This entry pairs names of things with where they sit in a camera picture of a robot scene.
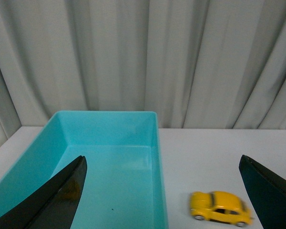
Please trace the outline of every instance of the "car wheel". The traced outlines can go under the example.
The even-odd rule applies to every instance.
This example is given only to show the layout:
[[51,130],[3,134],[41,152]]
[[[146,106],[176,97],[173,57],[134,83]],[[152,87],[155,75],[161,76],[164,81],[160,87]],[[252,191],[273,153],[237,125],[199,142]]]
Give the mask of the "car wheel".
[[238,227],[240,227],[240,228],[243,228],[243,227],[247,226],[247,224],[244,223],[244,222],[238,222],[238,223],[236,223],[236,225],[237,225]]
[[204,220],[204,217],[203,217],[203,216],[200,216],[200,215],[196,215],[196,216],[194,216],[194,218],[195,218],[196,220]]

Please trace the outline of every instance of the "white table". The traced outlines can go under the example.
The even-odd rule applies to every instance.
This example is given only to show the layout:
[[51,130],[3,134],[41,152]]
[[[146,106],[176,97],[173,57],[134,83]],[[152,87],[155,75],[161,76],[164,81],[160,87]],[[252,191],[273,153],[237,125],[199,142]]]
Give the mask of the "white table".
[[[0,179],[41,127],[20,128],[0,148]],[[286,179],[286,130],[160,129],[170,229],[236,229],[198,221],[189,215],[193,191],[223,190],[240,196],[253,209],[238,170],[245,154]],[[255,212],[252,226],[262,229]]]

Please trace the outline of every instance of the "car window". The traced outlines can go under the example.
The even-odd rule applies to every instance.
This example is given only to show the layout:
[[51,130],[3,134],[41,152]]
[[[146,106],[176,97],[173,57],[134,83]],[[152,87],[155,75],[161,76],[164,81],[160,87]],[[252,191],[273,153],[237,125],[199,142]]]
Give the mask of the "car window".
[[224,210],[224,209],[221,209],[221,208],[218,208],[218,209],[214,210],[214,212],[218,212],[218,213],[224,214],[224,213],[225,213],[225,210]]
[[210,197],[211,197],[211,207],[214,207],[215,205],[215,195],[213,192],[210,192]]
[[239,213],[237,211],[230,211],[231,215],[239,215]]
[[245,204],[244,201],[242,201],[242,200],[240,200],[240,202],[241,202],[241,204],[242,204],[242,210],[243,210],[244,212],[246,212],[246,211],[247,211],[246,204]]

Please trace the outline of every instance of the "plastic bin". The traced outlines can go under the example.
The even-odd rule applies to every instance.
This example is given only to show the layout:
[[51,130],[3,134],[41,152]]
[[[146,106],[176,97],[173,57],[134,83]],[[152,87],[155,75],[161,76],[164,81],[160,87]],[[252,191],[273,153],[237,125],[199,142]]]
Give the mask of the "plastic bin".
[[0,216],[77,156],[87,176],[73,229],[166,229],[157,116],[56,113],[0,182]]

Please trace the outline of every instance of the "toy car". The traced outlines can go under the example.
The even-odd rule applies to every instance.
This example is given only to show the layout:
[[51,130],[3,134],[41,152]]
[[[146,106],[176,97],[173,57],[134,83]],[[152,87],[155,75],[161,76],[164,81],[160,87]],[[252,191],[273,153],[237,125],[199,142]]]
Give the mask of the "toy car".
[[238,227],[252,224],[251,210],[239,197],[228,192],[194,192],[190,207],[191,215],[197,220],[234,224]]

